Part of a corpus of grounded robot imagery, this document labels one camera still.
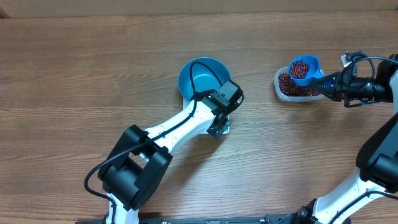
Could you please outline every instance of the clear plastic tub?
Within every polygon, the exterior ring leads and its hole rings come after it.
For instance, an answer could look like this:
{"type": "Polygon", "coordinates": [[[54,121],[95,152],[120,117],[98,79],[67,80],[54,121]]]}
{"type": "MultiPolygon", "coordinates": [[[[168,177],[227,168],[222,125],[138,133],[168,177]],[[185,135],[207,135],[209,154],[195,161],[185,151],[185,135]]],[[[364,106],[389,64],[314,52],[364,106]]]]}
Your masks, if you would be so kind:
{"type": "Polygon", "coordinates": [[[275,92],[276,92],[276,96],[278,97],[278,100],[284,103],[300,103],[300,102],[308,102],[308,101],[314,101],[314,100],[320,100],[322,99],[324,96],[318,95],[318,96],[286,96],[285,94],[283,94],[279,88],[279,75],[282,73],[288,73],[288,67],[283,67],[281,69],[278,70],[278,72],[275,74],[275,80],[274,80],[274,84],[275,84],[275,92]]]}

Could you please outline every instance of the wooden table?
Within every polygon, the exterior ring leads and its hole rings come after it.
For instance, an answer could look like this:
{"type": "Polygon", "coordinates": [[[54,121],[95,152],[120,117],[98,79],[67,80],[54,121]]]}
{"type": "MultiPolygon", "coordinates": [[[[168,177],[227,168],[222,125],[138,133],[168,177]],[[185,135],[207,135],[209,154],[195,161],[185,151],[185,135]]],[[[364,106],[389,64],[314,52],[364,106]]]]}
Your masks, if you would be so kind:
{"type": "MultiPolygon", "coordinates": [[[[0,20],[0,223],[102,218],[108,202],[84,190],[85,175],[128,126],[181,110],[177,76],[196,57],[222,61],[246,99],[228,135],[197,136],[174,153],[142,215],[296,211],[352,173],[392,105],[280,103],[276,71],[303,54],[325,73],[342,69],[346,50],[396,54],[397,20],[394,11],[0,20]]],[[[359,72],[369,76],[369,65],[359,72]]],[[[90,185],[101,190],[96,177],[90,185]]],[[[397,223],[397,210],[378,199],[352,218],[397,223]]]]}

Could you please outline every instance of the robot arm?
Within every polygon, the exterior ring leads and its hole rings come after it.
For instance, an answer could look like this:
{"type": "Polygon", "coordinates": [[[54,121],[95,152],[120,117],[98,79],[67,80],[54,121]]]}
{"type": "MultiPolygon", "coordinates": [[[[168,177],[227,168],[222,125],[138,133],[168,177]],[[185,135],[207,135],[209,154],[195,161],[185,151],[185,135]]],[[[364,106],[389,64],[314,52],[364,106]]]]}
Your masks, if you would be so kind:
{"type": "MultiPolygon", "coordinates": [[[[345,67],[362,52],[342,56],[345,67]]],[[[398,61],[398,55],[391,55],[398,61]]],[[[356,66],[345,68],[310,84],[333,101],[344,99],[346,107],[378,102],[395,102],[394,116],[380,128],[358,153],[357,168],[335,190],[311,201],[297,213],[283,218],[278,224],[342,224],[351,223],[349,216],[369,202],[398,191],[398,65],[387,60],[377,68],[376,78],[356,77],[356,66]],[[360,101],[351,105],[354,100],[360,101]]]]}
{"type": "Polygon", "coordinates": [[[380,194],[363,197],[366,192],[398,191],[397,136],[398,113],[363,145],[353,174],[315,202],[312,215],[318,222],[341,224],[369,202],[382,197],[380,194]]]}
{"type": "MultiPolygon", "coordinates": [[[[238,102],[241,96],[242,89],[228,80],[218,91],[200,93],[185,110],[158,126],[143,131],[133,125],[125,130],[107,160],[136,145],[144,145],[132,153],[141,155],[147,164],[141,168],[128,154],[124,154],[99,169],[98,178],[103,182],[103,189],[117,205],[116,224],[137,223],[137,210],[159,186],[173,158],[170,153],[204,131],[218,139],[230,126],[227,116],[241,104],[238,102]]],[[[111,223],[112,216],[113,207],[110,205],[107,223],[111,223]]]]}

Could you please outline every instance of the black bracket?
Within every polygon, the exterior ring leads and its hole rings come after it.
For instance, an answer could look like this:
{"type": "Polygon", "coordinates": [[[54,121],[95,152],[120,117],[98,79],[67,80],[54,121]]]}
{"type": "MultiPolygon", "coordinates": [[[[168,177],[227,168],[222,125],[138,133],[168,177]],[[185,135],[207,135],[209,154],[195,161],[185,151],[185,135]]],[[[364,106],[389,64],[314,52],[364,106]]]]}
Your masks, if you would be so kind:
{"type": "Polygon", "coordinates": [[[373,181],[388,192],[398,192],[398,113],[370,137],[356,157],[363,181],[373,181]]]}
{"type": "Polygon", "coordinates": [[[212,91],[210,95],[201,99],[216,115],[214,123],[207,131],[214,138],[218,139],[231,125],[227,116],[240,106],[240,97],[243,97],[242,89],[232,80],[228,80],[218,91],[212,91]]]}
{"type": "MultiPolygon", "coordinates": [[[[149,140],[145,131],[133,125],[123,132],[107,159],[149,140]]],[[[103,189],[122,201],[127,211],[130,208],[137,210],[149,200],[173,159],[166,147],[160,147],[154,142],[146,144],[134,155],[138,156],[140,153],[149,158],[144,168],[126,154],[98,171],[98,178],[103,181],[103,189]]]]}

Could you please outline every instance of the blue bowl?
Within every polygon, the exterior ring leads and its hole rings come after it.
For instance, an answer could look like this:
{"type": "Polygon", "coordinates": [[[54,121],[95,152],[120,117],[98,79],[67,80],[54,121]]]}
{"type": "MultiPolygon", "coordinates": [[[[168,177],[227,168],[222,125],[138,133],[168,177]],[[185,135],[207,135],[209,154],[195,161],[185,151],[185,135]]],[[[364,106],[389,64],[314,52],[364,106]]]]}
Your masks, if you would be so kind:
{"type": "MultiPolygon", "coordinates": [[[[192,61],[184,65],[184,67],[180,71],[180,75],[178,76],[178,89],[180,90],[181,95],[188,101],[193,95],[191,80],[189,76],[189,69],[192,62],[201,62],[207,65],[214,71],[214,73],[220,79],[221,83],[225,83],[227,80],[231,79],[231,75],[229,74],[228,69],[220,61],[209,57],[193,59],[192,61]]],[[[198,92],[211,89],[218,90],[221,87],[213,74],[206,67],[200,64],[195,64],[193,66],[192,76],[193,82],[195,84],[195,89],[198,92]]]]}
{"type": "Polygon", "coordinates": [[[321,64],[315,55],[302,55],[294,59],[289,65],[289,76],[294,83],[299,86],[308,86],[310,82],[314,81],[317,78],[322,78],[325,75],[321,73],[321,64]],[[310,66],[310,70],[307,72],[305,78],[294,78],[290,74],[290,68],[293,63],[303,61],[310,66]]]}

